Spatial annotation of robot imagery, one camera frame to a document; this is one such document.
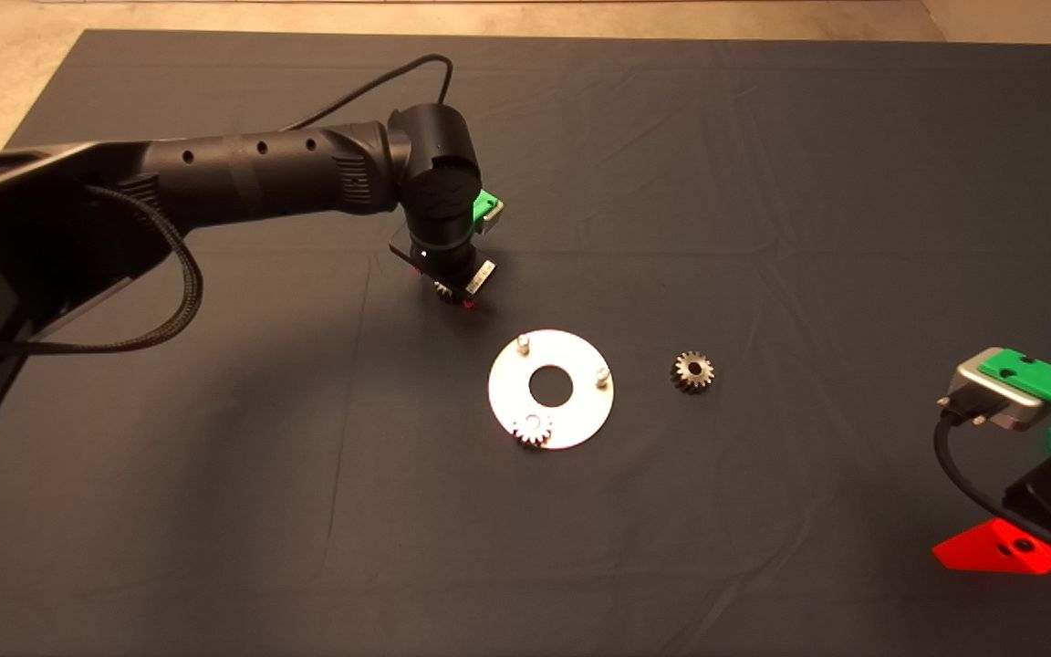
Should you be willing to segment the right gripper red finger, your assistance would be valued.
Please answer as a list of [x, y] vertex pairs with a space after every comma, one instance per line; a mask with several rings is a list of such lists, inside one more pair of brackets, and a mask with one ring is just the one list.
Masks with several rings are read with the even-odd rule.
[[1051, 546], [1009, 521], [993, 518], [931, 549], [939, 564], [960, 571], [990, 571], [1043, 577], [1051, 573]]

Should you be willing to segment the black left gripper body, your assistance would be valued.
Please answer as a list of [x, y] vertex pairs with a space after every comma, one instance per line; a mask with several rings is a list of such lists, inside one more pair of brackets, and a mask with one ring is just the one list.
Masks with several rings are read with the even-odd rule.
[[389, 249], [423, 276], [442, 284], [455, 297], [475, 297], [497, 269], [496, 262], [476, 248], [475, 237], [478, 234], [470, 229], [450, 243], [427, 243], [398, 228], [390, 238]]

